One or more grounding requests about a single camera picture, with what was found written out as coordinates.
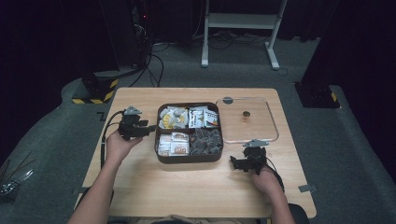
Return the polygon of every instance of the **wooden table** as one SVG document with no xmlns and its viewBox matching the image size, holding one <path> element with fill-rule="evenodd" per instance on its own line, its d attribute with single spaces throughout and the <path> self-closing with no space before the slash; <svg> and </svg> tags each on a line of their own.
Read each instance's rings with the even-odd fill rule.
<svg viewBox="0 0 396 224">
<path fill-rule="evenodd" d="M 133 105 L 142 111 L 141 119 L 156 124 L 158 108 L 170 103 L 213 102 L 226 96 L 263 97 L 271 107 L 278 139 L 265 147 L 285 185 L 289 203 L 299 204 L 308 217 L 316 215 L 304 171 L 277 92 L 272 89 L 210 88 L 120 88 L 115 94 L 107 119 Z M 110 126 L 107 134 L 117 129 Z M 248 173 L 235 170 L 230 156 L 243 159 L 244 148 L 225 144 L 215 162 L 163 164 L 154 151 L 155 133 L 134 147 L 122 163 L 115 183 L 110 215 L 116 217 L 269 217 L 271 206 L 254 186 Z M 83 187 L 92 185 L 100 171 L 100 139 L 92 157 Z"/>
</svg>

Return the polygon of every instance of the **black sensor device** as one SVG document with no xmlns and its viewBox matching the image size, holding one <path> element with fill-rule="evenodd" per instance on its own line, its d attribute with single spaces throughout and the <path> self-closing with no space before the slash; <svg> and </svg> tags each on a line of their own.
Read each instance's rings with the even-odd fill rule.
<svg viewBox="0 0 396 224">
<path fill-rule="evenodd" d="M 231 162 L 233 163 L 233 168 L 237 170 L 243 170 L 244 172 L 247 172 L 248 170 L 255 170 L 256 175 L 259 175 L 263 167 L 268 167 L 272 172 L 274 172 L 280 187 L 283 189 L 283 191 L 285 191 L 282 178 L 277 173 L 276 169 L 268 165 L 266 150 L 265 147 L 262 147 L 267 145 L 267 142 L 257 139 L 253 139 L 250 142 L 244 144 L 243 146 L 246 147 L 243 151 L 245 159 L 238 160 L 235 157 L 230 156 Z"/>
<path fill-rule="evenodd" d="M 119 134 L 125 140 L 130 140 L 136 137 L 148 136 L 154 132 L 156 125 L 150 125 L 146 119 L 140 120 L 142 112 L 133 106 L 129 106 L 122 113 L 122 119 L 119 125 Z"/>
</svg>

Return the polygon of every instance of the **white metal frame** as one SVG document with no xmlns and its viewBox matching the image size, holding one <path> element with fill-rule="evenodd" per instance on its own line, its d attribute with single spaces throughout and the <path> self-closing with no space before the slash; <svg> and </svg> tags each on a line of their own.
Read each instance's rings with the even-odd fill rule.
<svg viewBox="0 0 396 224">
<path fill-rule="evenodd" d="M 273 30 L 270 41 L 265 42 L 264 48 L 267 50 L 271 65 L 274 70 L 279 69 L 279 63 L 274 53 L 276 35 L 282 22 L 283 12 L 288 0 L 282 0 L 280 9 L 276 15 L 256 15 L 256 14 L 231 14 L 231 13 L 210 13 L 209 0 L 206 0 L 205 9 L 205 33 L 202 50 L 202 67 L 209 66 L 208 33 L 209 27 L 218 28 L 247 28 Z"/>
</svg>

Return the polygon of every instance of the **dark background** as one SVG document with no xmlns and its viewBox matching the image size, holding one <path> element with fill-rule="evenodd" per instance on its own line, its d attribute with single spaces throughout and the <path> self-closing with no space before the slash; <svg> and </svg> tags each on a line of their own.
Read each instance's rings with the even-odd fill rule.
<svg viewBox="0 0 396 224">
<path fill-rule="evenodd" d="M 75 40 L 80 46 L 96 49 L 95 52 L 82 51 L 89 72 L 117 69 L 115 58 L 125 52 L 111 48 L 115 39 L 111 36 L 111 27 L 106 25 L 111 13 L 98 13 L 108 1 L 0 2 L 0 163 L 39 119 L 61 103 L 62 87 L 81 77 L 76 65 L 76 58 L 78 55 L 81 58 L 81 54 L 73 50 L 70 53 L 72 47 L 67 44 L 70 38 L 66 34 L 70 34 L 67 33 L 70 29 L 81 27 L 86 21 L 94 24 L 83 26 Z M 212 0 L 211 4 L 217 12 L 271 13 L 276 11 L 279 1 L 251 0 L 247 4 L 246 1 Z M 391 116 L 396 107 L 393 88 L 396 76 L 393 22 L 396 18 L 392 12 L 395 4 L 390 0 L 346 0 L 340 1 L 338 7 L 337 4 L 336 0 L 289 0 L 278 38 L 299 36 L 307 41 L 322 37 L 313 60 L 319 63 L 309 66 L 317 68 L 320 85 L 342 87 L 375 153 L 395 179 L 396 147 L 392 130 L 396 124 Z M 151 5 L 149 15 L 156 37 L 190 44 L 197 27 L 197 34 L 202 33 L 204 24 L 199 20 L 204 7 L 201 1 L 158 0 Z M 67 6 L 81 11 L 70 12 Z"/>
</svg>

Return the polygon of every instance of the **clear plastic lid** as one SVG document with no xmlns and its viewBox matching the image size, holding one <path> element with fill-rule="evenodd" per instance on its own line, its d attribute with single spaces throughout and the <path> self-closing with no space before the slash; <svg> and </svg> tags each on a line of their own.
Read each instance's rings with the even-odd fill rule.
<svg viewBox="0 0 396 224">
<path fill-rule="evenodd" d="M 252 139 L 274 142 L 279 132 L 268 102 L 261 97 L 224 97 L 216 101 L 225 143 Z"/>
</svg>

